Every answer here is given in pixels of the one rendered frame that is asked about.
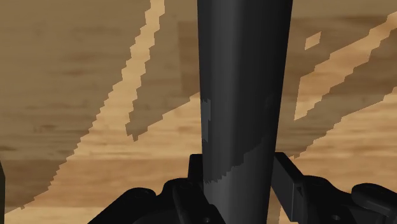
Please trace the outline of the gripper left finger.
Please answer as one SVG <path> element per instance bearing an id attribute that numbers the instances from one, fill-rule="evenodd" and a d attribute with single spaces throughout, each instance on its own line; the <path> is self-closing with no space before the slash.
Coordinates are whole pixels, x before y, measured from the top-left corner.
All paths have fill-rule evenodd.
<path id="1" fill-rule="evenodd" d="M 149 188 L 131 188 L 88 224 L 225 224 L 202 187 L 202 155 L 192 154 L 186 178 L 168 180 L 158 195 Z"/>

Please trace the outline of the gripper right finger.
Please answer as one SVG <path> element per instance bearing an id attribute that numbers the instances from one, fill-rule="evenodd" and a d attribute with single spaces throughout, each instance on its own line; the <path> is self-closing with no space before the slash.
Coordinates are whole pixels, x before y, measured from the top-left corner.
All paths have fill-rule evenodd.
<path id="1" fill-rule="evenodd" d="M 298 224 L 397 224 L 397 193 L 373 183 L 351 193 L 302 174 L 283 152 L 274 155 L 271 187 L 289 221 Z"/>

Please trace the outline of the dark box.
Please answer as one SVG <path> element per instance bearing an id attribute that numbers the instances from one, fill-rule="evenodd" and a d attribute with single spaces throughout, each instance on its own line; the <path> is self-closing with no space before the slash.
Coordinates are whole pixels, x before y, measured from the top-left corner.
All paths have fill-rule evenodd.
<path id="1" fill-rule="evenodd" d="M 4 224 L 4 214 L 5 214 L 5 175 L 3 167 L 0 163 L 0 224 Z"/>

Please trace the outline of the tall black cylinder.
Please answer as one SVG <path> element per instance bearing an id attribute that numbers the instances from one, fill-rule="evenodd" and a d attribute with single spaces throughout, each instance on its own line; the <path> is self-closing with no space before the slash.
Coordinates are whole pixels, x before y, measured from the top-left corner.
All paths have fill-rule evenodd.
<path id="1" fill-rule="evenodd" d="M 293 0 L 197 0 L 204 195 L 266 224 Z"/>

